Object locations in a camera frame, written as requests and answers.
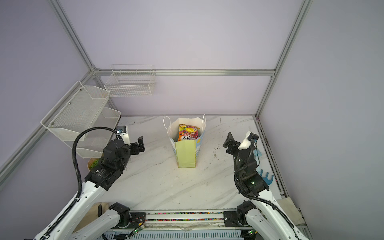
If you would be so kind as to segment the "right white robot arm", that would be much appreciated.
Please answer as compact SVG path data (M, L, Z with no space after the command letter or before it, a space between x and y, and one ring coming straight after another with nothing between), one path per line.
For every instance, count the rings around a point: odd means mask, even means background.
M264 240L307 240L259 174L258 139L258 135L247 132L244 140L238 142L228 133L223 144L226 153L233 156L235 187L247 199L237 206L238 223L253 228Z

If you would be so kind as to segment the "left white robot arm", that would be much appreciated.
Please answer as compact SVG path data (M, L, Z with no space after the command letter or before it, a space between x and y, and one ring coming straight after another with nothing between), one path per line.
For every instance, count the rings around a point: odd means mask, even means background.
M110 131L116 137L104 147L103 156L98 165L83 179L77 161L77 146L85 134L96 130ZM114 227L129 226L132 218L129 207L114 203L97 219L78 231L75 230L91 207L123 174L131 156L144 151L144 138L139 137L136 142L130 142L128 129L123 126L119 126L115 130L108 127L92 127L81 132L75 138L72 147L78 191L52 222L35 236L35 239L95 240Z

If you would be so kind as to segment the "red Fox's fruits candy bag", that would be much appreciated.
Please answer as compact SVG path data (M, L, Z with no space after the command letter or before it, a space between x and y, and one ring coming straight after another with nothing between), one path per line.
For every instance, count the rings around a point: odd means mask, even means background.
M182 140L196 140L199 138L200 128L191 125L179 125L178 142Z

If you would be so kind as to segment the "floral paper gift bag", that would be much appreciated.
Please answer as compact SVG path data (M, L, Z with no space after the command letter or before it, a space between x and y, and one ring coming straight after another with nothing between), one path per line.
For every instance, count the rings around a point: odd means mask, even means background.
M200 128L199 138L196 140L182 140L178 142L180 124ZM203 115L201 118L178 118L173 122L169 117L164 117L163 125L166 128L168 138L175 153L178 167L195 168L206 130L206 116Z

